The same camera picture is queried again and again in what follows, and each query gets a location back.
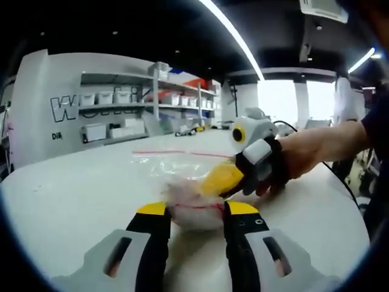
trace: yellow object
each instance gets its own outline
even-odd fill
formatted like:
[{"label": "yellow object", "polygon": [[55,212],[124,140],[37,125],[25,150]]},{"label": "yellow object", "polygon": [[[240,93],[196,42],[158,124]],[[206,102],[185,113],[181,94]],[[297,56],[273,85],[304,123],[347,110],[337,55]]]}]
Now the yellow object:
[{"label": "yellow object", "polygon": [[219,196],[235,187],[243,174],[232,161],[224,161],[214,167],[200,184],[200,190],[206,196]]},{"label": "yellow object", "polygon": [[164,215],[165,213],[165,204],[163,202],[147,204],[138,209],[137,213],[141,214],[150,214],[150,215]]},{"label": "yellow object", "polygon": [[227,201],[227,204],[230,206],[231,215],[258,213],[258,210],[256,208],[246,203]]}]

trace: black cable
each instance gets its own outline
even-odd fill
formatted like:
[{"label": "black cable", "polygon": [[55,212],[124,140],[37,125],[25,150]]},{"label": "black cable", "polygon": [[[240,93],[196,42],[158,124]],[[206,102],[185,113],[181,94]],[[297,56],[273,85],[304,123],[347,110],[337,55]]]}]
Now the black cable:
[{"label": "black cable", "polygon": [[[283,123],[284,125],[287,125],[289,128],[291,128],[293,131],[295,131],[295,132],[298,132],[297,131],[297,129],[295,128],[295,127],[293,127],[291,124],[289,124],[289,123],[287,123],[287,122],[285,122],[285,121],[283,121],[283,120],[276,120],[275,122],[274,122],[274,124],[276,124],[276,123]],[[350,193],[350,195],[351,195],[351,198],[353,199],[353,201],[354,201],[354,203],[355,203],[355,205],[357,205],[357,207],[358,207],[358,209],[359,209],[359,206],[358,206],[358,203],[357,203],[357,199],[356,199],[356,197],[354,196],[354,194],[353,194],[353,191],[350,189],[350,187],[347,185],[347,183],[346,182],[344,182],[344,181],[342,181],[337,175],[336,175],[336,173],[333,171],[333,169],[326,163],[326,162],[322,162],[338,179],[339,179],[339,181],[345,186],[345,188],[346,188],[346,190]]]}]

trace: shelving unit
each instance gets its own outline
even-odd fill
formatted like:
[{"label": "shelving unit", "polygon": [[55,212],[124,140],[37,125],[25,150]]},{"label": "shelving unit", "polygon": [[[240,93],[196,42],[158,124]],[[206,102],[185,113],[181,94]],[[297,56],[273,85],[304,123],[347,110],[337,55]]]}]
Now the shelving unit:
[{"label": "shelving unit", "polygon": [[[90,85],[132,85],[139,86],[141,88],[151,88],[153,92],[153,102],[148,103],[130,103],[130,104],[110,104],[110,105],[93,105],[93,106],[81,106],[79,107],[79,113],[96,112],[103,110],[125,110],[125,109],[144,109],[145,107],[152,106],[154,115],[159,118],[159,108],[169,108],[173,110],[198,110],[199,118],[202,117],[202,111],[214,111],[214,109],[206,109],[201,107],[202,97],[211,98],[216,96],[214,92],[204,90],[198,87],[192,87],[188,85],[178,84],[168,80],[159,80],[156,76],[133,74],[133,73],[82,73],[81,86]],[[199,106],[176,106],[160,104],[158,98],[158,92],[160,89],[168,89],[172,91],[179,91],[183,94],[196,94],[198,98]]]},{"label": "shelving unit", "polygon": [[[89,105],[89,106],[80,106],[78,112],[80,114],[84,113],[95,113],[96,111],[105,111],[105,110],[130,110],[130,109],[143,109],[146,107],[154,106],[152,102],[146,103],[113,103],[110,105]],[[158,104],[159,108],[169,108],[177,110],[198,110],[197,106],[180,106],[180,105],[166,105],[163,103]],[[213,108],[203,108],[203,111],[214,111]]]}]

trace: air conditioner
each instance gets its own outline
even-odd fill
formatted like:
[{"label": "air conditioner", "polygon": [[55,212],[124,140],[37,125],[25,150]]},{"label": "air conditioner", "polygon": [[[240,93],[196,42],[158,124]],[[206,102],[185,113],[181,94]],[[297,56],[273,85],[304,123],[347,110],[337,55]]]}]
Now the air conditioner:
[{"label": "air conditioner", "polygon": [[348,21],[348,13],[336,0],[300,0],[300,7],[304,14],[331,18],[341,23]]}]

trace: black ceiling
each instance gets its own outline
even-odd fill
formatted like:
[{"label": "black ceiling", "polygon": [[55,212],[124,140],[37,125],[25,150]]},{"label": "black ceiling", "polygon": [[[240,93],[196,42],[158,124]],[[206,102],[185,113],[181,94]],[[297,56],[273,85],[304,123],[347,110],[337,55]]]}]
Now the black ceiling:
[{"label": "black ceiling", "polygon": [[[198,0],[118,2],[109,9],[57,9],[19,15],[19,26],[3,33],[1,69],[17,72],[23,55],[40,49],[50,54],[101,52],[151,61],[204,78],[222,80],[226,73],[251,69],[235,40]],[[310,67],[336,70],[351,67],[371,47],[353,26],[309,16],[312,61],[300,62],[307,25],[298,0],[217,0],[214,3],[245,39],[260,67]],[[371,83],[382,78],[379,67],[367,62],[356,73]]]}]

